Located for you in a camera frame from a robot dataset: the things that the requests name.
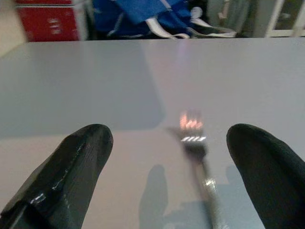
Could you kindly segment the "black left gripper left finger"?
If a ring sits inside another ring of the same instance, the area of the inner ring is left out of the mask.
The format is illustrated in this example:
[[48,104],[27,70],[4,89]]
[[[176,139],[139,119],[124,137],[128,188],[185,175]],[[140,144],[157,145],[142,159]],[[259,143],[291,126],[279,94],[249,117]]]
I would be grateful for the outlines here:
[[87,125],[62,140],[0,214],[2,229],[80,229],[110,157],[106,125]]

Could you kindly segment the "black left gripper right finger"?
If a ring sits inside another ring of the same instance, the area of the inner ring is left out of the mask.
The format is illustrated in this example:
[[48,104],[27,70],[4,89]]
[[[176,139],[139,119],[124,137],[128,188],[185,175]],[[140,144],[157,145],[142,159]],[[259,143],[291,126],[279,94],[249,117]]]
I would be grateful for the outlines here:
[[284,141],[249,124],[226,134],[230,156],[266,229],[305,227],[305,162]]

